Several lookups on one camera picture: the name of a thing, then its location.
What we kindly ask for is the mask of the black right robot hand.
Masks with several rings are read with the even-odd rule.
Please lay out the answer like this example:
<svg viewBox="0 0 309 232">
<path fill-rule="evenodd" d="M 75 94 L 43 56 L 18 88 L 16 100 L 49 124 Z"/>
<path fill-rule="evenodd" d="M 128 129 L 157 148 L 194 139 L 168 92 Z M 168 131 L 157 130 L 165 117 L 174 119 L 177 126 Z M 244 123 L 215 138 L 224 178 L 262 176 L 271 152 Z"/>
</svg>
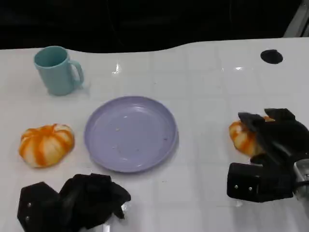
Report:
<svg viewBox="0 0 309 232">
<path fill-rule="evenodd" d="M 265 113 L 271 121 L 258 114 L 238 113 L 241 122 L 255 133 L 263 150 L 250 162 L 295 174 L 294 164 L 309 158 L 309 130 L 286 108 L 267 108 Z"/>
</svg>

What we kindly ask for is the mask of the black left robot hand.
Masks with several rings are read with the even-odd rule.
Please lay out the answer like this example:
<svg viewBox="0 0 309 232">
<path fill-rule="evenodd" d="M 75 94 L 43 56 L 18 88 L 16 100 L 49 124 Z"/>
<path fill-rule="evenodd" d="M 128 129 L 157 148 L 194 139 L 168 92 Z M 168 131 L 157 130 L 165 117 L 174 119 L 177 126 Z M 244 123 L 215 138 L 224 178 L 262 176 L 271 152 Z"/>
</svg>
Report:
<svg viewBox="0 0 309 232">
<path fill-rule="evenodd" d="M 122 205 L 131 201 L 129 192 L 109 175 L 76 174 L 59 192 L 63 219 L 70 232 L 91 229 L 112 215 L 124 219 Z"/>
</svg>

